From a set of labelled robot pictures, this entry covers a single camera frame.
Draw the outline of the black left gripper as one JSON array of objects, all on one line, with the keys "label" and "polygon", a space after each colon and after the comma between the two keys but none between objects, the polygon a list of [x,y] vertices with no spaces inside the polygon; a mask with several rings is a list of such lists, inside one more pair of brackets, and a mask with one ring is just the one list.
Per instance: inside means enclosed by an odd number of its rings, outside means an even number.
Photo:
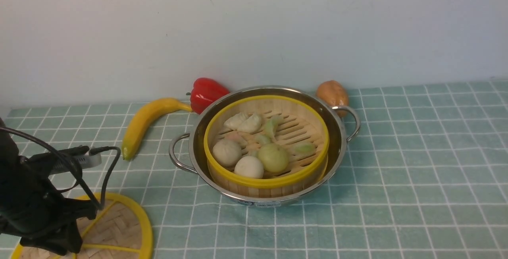
[{"label": "black left gripper", "polygon": [[69,199],[49,180],[24,164],[12,139],[19,131],[1,122],[0,211],[1,233],[20,237],[23,247],[58,255],[79,253],[83,244],[77,220],[95,219],[90,199]]}]

